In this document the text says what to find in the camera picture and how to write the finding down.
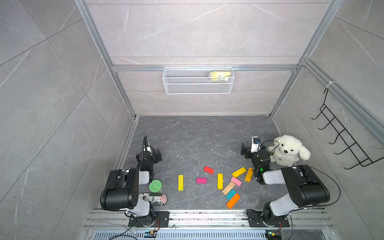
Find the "tan wooden block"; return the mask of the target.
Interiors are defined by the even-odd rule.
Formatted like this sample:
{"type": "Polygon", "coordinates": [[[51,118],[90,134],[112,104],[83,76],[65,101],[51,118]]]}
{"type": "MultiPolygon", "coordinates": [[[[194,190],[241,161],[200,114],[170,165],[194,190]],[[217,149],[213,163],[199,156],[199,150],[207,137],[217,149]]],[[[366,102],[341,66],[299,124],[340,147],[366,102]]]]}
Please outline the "tan wooden block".
{"type": "Polygon", "coordinates": [[[234,182],[230,182],[223,190],[222,193],[226,196],[234,187],[235,187],[234,182]]]}

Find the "red block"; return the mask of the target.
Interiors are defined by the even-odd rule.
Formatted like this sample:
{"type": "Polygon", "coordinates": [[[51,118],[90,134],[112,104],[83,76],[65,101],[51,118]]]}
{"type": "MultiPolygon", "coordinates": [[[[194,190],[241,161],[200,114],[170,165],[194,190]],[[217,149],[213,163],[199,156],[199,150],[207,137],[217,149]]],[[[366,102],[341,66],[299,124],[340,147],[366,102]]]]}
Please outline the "red block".
{"type": "Polygon", "coordinates": [[[214,174],[214,169],[208,167],[208,166],[205,166],[204,167],[204,172],[210,174],[210,175],[213,175],[214,174]]]}

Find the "magenta block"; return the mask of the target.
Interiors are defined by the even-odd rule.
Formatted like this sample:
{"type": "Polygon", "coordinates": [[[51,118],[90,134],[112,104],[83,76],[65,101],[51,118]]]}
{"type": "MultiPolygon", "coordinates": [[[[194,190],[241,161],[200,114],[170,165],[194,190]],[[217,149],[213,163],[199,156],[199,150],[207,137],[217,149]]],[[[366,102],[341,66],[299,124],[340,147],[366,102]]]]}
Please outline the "magenta block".
{"type": "Polygon", "coordinates": [[[197,184],[207,184],[208,180],[207,178],[196,178],[197,184]]]}

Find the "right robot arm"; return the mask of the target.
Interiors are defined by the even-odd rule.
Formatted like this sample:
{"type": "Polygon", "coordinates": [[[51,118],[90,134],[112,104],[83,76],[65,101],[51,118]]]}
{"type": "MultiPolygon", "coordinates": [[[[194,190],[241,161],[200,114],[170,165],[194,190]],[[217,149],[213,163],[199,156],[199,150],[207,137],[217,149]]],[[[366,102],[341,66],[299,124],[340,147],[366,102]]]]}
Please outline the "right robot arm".
{"type": "Polygon", "coordinates": [[[241,155],[250,159],[254,170],[251,177],[261,185],[285,185],[288,193],[277,200],[264,205],[261,212],[247,210],[252,222],[262,221],[267,227],[287,222],[287,216],[307,207],[328,207],[337,203],[341,197],[341,188],[336,184],[339,195],[329,203],[331,194],[325,184],[314,173],[315,168],[308,165],[270,169],[272,157],[267,147],[256,138],[250,147],[241,145],[241,155]]]}

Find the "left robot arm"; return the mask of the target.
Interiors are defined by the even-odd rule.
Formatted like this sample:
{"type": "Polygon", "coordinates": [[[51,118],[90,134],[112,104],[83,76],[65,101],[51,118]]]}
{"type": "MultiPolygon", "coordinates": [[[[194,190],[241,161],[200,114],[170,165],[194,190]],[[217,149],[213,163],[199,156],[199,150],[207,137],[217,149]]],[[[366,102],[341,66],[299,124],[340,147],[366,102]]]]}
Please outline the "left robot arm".
{"type": "Polygon", "coordinates": [[[137,223],[151,225],[157,222],[153,204],[140,197],[139,186],[154,180],[154,164],[162,160],[160,151],[149,145],[144,136],[141,152],[136,155],[138,165],[126,170],[112,170],[100,195],[103,210],[125,212],[137,223]]]}

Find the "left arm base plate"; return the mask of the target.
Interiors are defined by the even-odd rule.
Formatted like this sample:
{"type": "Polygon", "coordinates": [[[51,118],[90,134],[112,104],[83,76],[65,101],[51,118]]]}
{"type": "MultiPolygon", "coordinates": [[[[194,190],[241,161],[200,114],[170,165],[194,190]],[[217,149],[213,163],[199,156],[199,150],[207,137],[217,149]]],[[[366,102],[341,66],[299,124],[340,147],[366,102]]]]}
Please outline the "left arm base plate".
{"type": "Polygon", "coordinates": [[[150,213],[145,217],[129,217],[129,227],[138,227],[138,228],[167,228],[170,220],[169,211],[155,211],[150,213]]]}

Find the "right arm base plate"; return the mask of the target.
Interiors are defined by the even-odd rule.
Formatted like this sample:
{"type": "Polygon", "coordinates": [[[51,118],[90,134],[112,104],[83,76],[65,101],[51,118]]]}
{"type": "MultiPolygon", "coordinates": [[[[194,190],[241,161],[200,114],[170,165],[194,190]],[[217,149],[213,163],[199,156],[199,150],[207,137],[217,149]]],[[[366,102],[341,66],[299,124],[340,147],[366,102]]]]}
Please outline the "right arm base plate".
{"type": "Polygon", "coordinates": [[[264,213],[263,211],[246,210],[249,226],[255,227],[289,227],[290,223],[287,216],[276,217],[272,213],[264,213]]]}

